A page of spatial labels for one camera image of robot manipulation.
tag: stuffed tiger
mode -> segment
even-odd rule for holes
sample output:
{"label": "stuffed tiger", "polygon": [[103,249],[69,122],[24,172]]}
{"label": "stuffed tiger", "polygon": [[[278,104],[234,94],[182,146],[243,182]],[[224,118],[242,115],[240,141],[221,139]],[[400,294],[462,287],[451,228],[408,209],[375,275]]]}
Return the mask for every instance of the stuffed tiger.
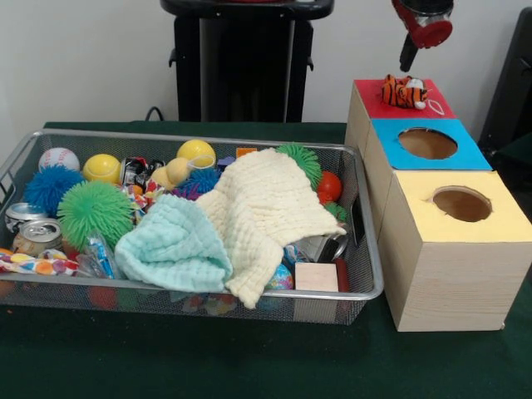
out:
{"label": "stuffed tiger", "polygon": [[393,75],[387,75],[384,79],[382,100],[391,106],[424,110],[426,98],[427,90],[421,79],[411,76],[396,79]]}

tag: stacked boxes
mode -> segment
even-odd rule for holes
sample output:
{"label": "stacked boxes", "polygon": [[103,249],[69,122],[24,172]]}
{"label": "stacked boxes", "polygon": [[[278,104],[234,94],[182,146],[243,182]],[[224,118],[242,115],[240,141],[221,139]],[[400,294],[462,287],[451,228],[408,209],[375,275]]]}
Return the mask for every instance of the stacked boxes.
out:
{"label": "stacked boxes", "polygon": [[387,300],[399,331],[499,329],[532,261],[532,226],[426,83],[440,107],[423,111],[384,104],[382,81],[353,86],[346,144],[366,166]]}

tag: metal basket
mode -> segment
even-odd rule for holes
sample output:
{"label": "metal basket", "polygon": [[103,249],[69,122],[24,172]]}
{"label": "metal basket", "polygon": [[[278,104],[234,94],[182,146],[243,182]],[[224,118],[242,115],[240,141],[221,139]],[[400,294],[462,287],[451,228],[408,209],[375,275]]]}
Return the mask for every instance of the metal basket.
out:
{"label": "metal basket", "polygon": [[[83,164],[94,154],[116,158],[140,155],[170,160],[180,144],[192,137],[141,135],[116,132],[42,130],[28,135],[0,169],[0,220],[10,204],[22,199],[25,184],[37,170],[42,153],[53,147],[73,150]],[[242,146],[259,150],[283,143],[205,138],[219,158]],[[287,322],[351,324],[366,301],[381,294],[382,271],[367,194],[362,158],[357,150],[342,145],[304,144],[316,151],[325,170],[336,173],[343,184],[338,203],[348,212],[347,262],[350,293],[299,290],[267,290],[259,308],[248,310],[228,293],[184,294],[129,280],[0,274],[0,303],[49,308],[102,309],[118,312],[162,313],[225,318],[251,318]],[[13,240],[4,223],[0,247]]]}

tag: wall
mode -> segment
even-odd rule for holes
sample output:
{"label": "wall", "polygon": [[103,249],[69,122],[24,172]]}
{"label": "wall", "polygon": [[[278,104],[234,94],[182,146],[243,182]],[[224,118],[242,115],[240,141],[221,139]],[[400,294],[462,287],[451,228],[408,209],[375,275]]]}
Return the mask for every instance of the wall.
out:
{"label": "wall", "polygon": [[[405,31],[389,0],[337,0],[314,23],[306,121],[345,121],[354,77],[401,74]],[[436,80],[474,136],[481,131],[519,11],[530,0],[458,0],[448,42],[412,74]],[[152,105],[176,118],[173,17],[157,1],[0,2],[0,160],[45,121],[131,121]]]}

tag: green table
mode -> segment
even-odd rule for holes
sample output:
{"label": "green table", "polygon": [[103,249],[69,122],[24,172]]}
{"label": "green table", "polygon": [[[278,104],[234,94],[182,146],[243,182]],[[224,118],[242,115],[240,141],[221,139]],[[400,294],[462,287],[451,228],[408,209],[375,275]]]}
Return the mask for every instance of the green table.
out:
{"label": "green table", "polygon": [[[176,122],[47,127],[332,142],[341,142],[345,130]],[[384,296],[348,327],[0,307],[0,392],[94,399],[532,397],[531,304],[527,281],[505,330],[451,333],[396,332]]]}

